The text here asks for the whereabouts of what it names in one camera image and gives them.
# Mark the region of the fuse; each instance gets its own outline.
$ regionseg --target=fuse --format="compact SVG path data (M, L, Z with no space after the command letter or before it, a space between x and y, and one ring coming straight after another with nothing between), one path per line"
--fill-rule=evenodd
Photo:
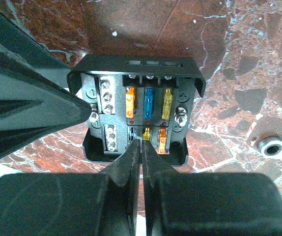
M143 134L143 140L148 140L148 141L150 141L150 136L151 136L151 134L150 134L150 128L145 128L145 132L144 132L144 134Z
M144 96L144 119L152 118L153 89L147 88Z
M165 90L165 95L164 95L162 119L169 119L171 102L172 102L172 94L170 93L170 89L168 88Z
M126 93L126 118L133 118L133 111L135 107L135 88L129 88Z
M165 154L165 147L166 147L165 128L161 128L161 133L159 137L159 154Z

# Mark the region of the terminal block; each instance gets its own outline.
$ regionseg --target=terminal block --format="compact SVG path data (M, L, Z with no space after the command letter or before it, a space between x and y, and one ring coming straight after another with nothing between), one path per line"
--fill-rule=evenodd
M194 60L86 55L67 81L94 111L83 143L88 160L112 162L140 139L171 165L187 162L195 92L205 90Z

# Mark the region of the brown marble surface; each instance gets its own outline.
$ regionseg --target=brown marble surface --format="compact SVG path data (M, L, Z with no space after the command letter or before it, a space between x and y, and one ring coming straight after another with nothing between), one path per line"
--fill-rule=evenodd
M70 66L87 53L193 57L207 89L195 100L188 164L177 170L260 172L282 194L282 161L256 148L264 137L282 138L282 1L5 0L0 11ZM83 123L53 133L0 163L25 172L98 172L106 164L85 160L86 130Z

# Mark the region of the yellow fuse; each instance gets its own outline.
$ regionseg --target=yellow fuse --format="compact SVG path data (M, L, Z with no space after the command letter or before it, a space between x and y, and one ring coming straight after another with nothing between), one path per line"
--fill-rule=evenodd
M165 154L165 146L166 146L166 133L165 133L165 129L161 128L161 134L159 138L159 154Z
M170 89L168 88L166 89L164 96L162 119L169 119L171 102L172 102L172 94L170 93Z
M150 128L145 128L145 132L143 134L143 140L150 141Z
M133 118L133 110L135 107L135 88L129 88L126 93L126 118Z

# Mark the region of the white speck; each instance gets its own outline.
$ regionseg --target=white speck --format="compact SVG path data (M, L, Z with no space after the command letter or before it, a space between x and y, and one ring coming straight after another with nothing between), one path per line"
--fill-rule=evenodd
M263 114L261 114L261 113L258 113L257 115L255 115L255 119L256 120L259 120L259 119L261 119L263 117Z

